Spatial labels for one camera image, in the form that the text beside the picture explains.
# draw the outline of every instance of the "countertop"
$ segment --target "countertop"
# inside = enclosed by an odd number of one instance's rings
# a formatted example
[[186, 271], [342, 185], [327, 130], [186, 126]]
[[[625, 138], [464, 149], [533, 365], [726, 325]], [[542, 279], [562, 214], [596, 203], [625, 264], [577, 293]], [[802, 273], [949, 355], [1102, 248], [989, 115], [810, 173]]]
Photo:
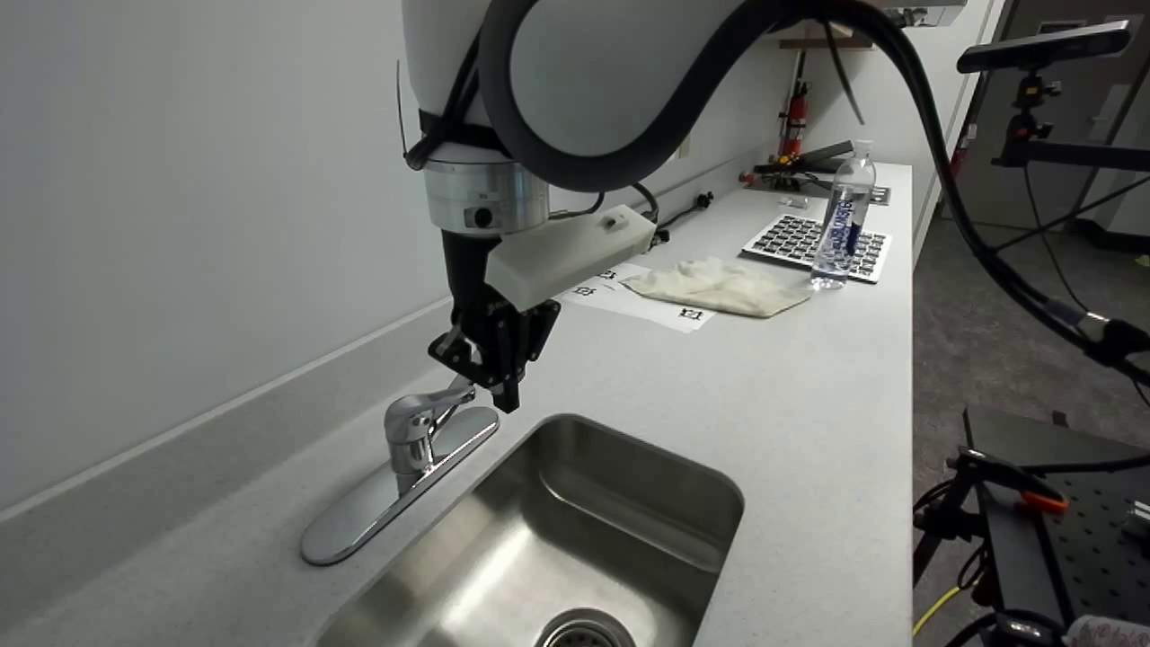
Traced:
[[[524, 406], [360, 556], [318, 572], [294, 544], [342, 487], [386, 460], [383, 409], [392, 395], [0, 643], [314, 643], [433, 519], [554, 414], [595, 416], [741, 487], [749, 510], [701, 647], [911, 643], [913, 175], [882, 166], [882, 185], [892, 205], [874, 209], [868, 232], [892, 234], [892, 254], [876, 289], [849, 283], [777, 319], [716, 317], [698, 333], [569, 305], [524, 378]], [[735, 258], [774, 215], [821, 209], [736, 191], [638, 264]], [[433, 371], [404, 393], [439, 386], [446, 373]]]

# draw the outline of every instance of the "sink basin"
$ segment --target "sink basin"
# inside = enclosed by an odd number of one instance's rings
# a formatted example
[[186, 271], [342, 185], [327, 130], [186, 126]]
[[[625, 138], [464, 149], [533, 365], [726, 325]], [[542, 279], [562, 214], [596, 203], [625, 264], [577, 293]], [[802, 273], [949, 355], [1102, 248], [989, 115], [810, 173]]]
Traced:
[[323, 631], [323, 647], [687, 647], [741, 489], [584, 416], [541, 423]]

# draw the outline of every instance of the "faucet handle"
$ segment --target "faucet handle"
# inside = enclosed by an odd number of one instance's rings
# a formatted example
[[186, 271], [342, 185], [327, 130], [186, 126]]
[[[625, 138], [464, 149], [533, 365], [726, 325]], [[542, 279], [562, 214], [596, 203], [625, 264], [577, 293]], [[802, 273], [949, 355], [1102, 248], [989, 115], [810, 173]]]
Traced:
[[439, 432], [464, 403], [476, 400], [468, 378], [454, 378], [444, 393], [404, 395], [386, 414], [389, 444], [420, 444], [428, 432]]

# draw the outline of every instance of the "sink drain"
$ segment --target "sink drain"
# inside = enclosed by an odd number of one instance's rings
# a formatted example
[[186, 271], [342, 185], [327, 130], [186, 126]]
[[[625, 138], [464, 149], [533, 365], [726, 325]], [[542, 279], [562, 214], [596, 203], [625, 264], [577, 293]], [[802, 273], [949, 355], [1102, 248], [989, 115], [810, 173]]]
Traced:
[[573, 609], [545, 623], [535, 647], [638, 647], [625, 627], [595, 609]]

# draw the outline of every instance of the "robotic arm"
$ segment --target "robotic arm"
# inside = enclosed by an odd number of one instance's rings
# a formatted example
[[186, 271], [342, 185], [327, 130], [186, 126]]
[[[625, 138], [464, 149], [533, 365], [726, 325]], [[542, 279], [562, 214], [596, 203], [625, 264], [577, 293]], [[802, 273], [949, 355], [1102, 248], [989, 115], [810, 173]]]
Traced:
[[405, 161], [426, 168], [454, 293], [454, 331], [433, 355], [516, 409], [524, 365], [559, 319], [549, 296], [652, 248], [658, 234], [631, 209], [554, 222], [549, 185], [620, 191], [652, 175], [736, 59], [805, 19], [861, 30], [892, 59], [979, 264], [1033, 317], [1094, 354], [1096, 343], [1065, 305], [979, 239], [949, 173], [932, 84], [902, 36], [913, 13], [863, 0], [404, 0], [426, 130]]

